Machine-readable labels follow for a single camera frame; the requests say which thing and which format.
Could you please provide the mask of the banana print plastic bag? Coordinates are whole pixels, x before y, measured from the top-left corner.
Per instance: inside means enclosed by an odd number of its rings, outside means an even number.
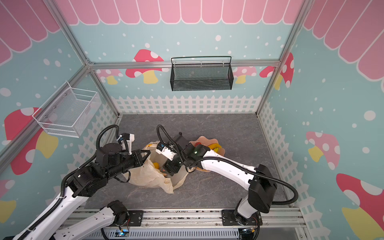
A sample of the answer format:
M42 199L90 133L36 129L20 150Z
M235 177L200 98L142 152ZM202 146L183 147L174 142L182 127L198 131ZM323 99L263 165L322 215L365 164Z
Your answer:
M184 168L181 168L177 174L171 177L162 173L160 169L156 169L153 163L158 163L160 167L162 167L167 160L163 155L156 153L158 143L159 141L148 143L144 147L144 150L150 150L151 154L144 165L130 169L129 172L123 174L123 176L132 185L145 188L161 188L165 193L173 194L174 190L184 184L188 173Z

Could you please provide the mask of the large yellow banana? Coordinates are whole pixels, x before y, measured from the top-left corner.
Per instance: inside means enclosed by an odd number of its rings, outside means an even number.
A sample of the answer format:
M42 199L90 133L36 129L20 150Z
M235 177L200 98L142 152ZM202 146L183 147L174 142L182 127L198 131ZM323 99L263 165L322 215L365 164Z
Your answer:
M209 145L209 148L211 150L213 150L214 152L218 153L219 150L222 148L222 146L219 145L218 143L214 143L214 144Z

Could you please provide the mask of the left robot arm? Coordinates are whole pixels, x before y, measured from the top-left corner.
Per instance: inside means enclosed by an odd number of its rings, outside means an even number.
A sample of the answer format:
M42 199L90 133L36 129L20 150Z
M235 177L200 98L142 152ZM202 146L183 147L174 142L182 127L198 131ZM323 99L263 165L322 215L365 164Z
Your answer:
M134 135L119 132L115 133L116 143L102 147L101 138L111 129L118 131L119 126L110 125L99 133L94 155L63 178L55 200L23 232L9 236L10 240L82 240L104 227L128 225L129 211L122 202L113 201L93 216L61 228L68 217L109 180L141 167L150 156L149 150L132 150Z

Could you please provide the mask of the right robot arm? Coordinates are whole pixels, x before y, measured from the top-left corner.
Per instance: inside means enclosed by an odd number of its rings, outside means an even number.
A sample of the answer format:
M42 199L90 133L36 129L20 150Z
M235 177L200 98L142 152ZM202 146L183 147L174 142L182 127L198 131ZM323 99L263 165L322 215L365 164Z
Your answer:
M272 176L264 166L247 166L225 158L204 145L194 146L179 133L172 138L162 125L156 132L160 142L156 152L167 158L161 172L174 176L184 167L187 172L200 168L224 176L247 190L247 197L241 199L234 210L234 218L240 225L251 221L259 223L259 213L269 213L272 205L290 205L299 198L295 187ZM281 185L291 190L293 196L289 200L275 201L277 186Z

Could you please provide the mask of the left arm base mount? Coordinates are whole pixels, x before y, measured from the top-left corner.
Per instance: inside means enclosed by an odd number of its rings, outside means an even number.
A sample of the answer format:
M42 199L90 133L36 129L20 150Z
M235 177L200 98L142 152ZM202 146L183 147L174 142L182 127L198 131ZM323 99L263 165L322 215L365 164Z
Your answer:
M125 211L118 217L117 225L122 227L140 227L143 221L144 211Z

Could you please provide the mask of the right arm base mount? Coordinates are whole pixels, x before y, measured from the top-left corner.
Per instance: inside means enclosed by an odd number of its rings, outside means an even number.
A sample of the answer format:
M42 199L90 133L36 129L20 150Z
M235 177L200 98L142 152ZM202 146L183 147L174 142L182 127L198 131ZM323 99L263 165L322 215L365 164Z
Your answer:
M235 209L222 210L223 226L260 226L263 224L260 212L255 212L250 218L245 218Z

